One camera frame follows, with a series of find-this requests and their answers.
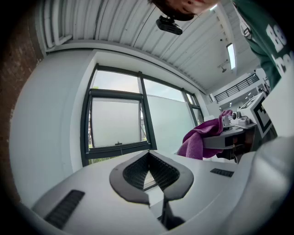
pink towel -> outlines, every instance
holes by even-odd
[[[203,148],[202,138],[220,135],[223,130],[222,117],[225,115],[232,115],[232,110],[223,111],[219,118],[206,121],[189,131],[185,135],[183,144],[177,154],[184,157],[202,160],[203,157],[210,158],[217,153],[223,152],[222,149]]]

person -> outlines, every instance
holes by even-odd
[[[195,15],[207,11],[219,0],[149,0],[165,15],[175,20],[188,21]],[[265,0],[232,0],[240,19],[242,35],[249,43],[251,50],[260,60],[271,90],[276,86],[287,68],[294,63],[292,26],[284,34],[291,19],[292,1],[282,4]]]

ceiling light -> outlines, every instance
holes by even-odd
[[[230,57],[231,69],[234,69],[236,67],[234,46],[232,43],[230,43],[228,46],[226,46],[226,48],[228,50],[229,57]]]
[[[213,9],[215,9],[217,7],[217,4],[215,4],[213,7],[210,8],[210,10],[212,11]]]

black vent grille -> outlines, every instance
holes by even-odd
[[[162,191],[176,182],[180,177],[180,172],[176,168],[166,164],[153,155],[149,157],[149,165],[150,173]]]
[[[62,229],[84,195],[85,193],[81,191],[70,191],[45,217],[45,220],[53,226]]]
[[[227,176],[227,177],[232,177],[234,174],[233,171],[226,171],[226,170],[222,170],[222,169],[218,169],[218,168],[214,168],[210,172],[215,173],[215,174],[220,174],[223,176]]]
[[[124,179],[137,189],[143,190],[146,175],[148,173],[148,155],[145,155],[129,165],[123,171]]]

